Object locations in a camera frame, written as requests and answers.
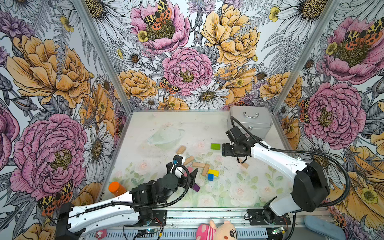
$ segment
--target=plush toy ear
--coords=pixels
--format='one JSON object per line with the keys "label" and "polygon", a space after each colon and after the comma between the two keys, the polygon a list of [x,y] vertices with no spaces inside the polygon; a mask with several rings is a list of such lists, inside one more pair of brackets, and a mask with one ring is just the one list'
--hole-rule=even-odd
{"label": "plush toy ear", "polygon": [[209,220],[209,225],[210,225],[212,228],[217,229],[216,224],[215,224],[214,221]]}

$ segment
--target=orange cylinder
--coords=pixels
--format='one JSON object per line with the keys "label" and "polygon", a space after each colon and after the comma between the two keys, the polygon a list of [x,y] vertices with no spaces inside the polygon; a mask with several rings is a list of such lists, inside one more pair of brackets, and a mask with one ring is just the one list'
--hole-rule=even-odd
{"label": "orange cylinder", "polygon": [[120,196],[121,194],[124,194],[127,192],[127,190],[125,189],[125,187],[123,187],[123,185],[121,185],[120,183],[118,182],[112,182],[109,187],[108,187],[108,190],[113,194],[115,195],[116,197],[117,196]]}

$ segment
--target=floral tablecloth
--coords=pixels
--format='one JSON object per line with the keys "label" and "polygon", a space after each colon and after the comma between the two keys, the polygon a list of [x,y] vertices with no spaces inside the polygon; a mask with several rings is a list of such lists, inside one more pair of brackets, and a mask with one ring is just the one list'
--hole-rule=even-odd
{"label": "floral tablecloth", "polygon": [[[166,164],[184,145],[186,157],[194,156],[196,162],[209,163],[211,169],[220,173],[214,181],[208,181],[199,169],[195,182],[201,187],[200,191],[190,189],[173,207],[257,207],[276,195],[291,191],[292,184],[264,162],[248,158],[246,169],[236,158],[222,157],[221,150],[210,149],[211,143],[229,142],[225,134],[228,116],[228,111],[135,112],[109,182],[118,181],[131,190],[141,183],[157,180],[167,173]],[[184,136],[166,147],[148,144],[147,140],[159,129],[180,129]],[[273,147],[283,148],[275,126],[265,140]],[[104,190],[103,200],[113,197],[107,184]],[[179,189],[170,200],[179,196],[182,190]]]}

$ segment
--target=plush toy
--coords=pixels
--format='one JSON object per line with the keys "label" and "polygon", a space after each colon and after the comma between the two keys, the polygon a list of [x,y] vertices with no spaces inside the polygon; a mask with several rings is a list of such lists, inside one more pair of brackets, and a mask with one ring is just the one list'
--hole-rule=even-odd
{"label": "plush toy", "polygon": [[196,240],[236,240],[237,232],[230,221],[224,221],[220,227],[210,220],[209,226],[202,224],[197,229]]}

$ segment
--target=purple block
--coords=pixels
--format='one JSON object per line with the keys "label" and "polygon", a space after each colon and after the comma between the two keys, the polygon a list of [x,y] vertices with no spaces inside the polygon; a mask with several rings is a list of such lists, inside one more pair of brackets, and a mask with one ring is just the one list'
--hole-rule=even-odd
{"label": "purple block", "polygon": [[200,190],[200,186],[197,185],[197,184],[195,183],[195,184],[193,185],[192,189],[195,190],[196,192],[199,192],[199,190]]}

